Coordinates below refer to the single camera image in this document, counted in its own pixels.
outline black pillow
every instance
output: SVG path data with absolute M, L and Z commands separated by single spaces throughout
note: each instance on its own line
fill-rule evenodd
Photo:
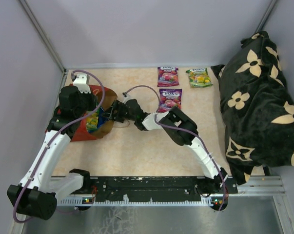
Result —
M 211 67 L 218 78 L 226 125 L 226 158 L 238 184 L 254 166 L 294 166 L 294 102 L 277 46 L 267 32 L 241 41 L 229 63 Z

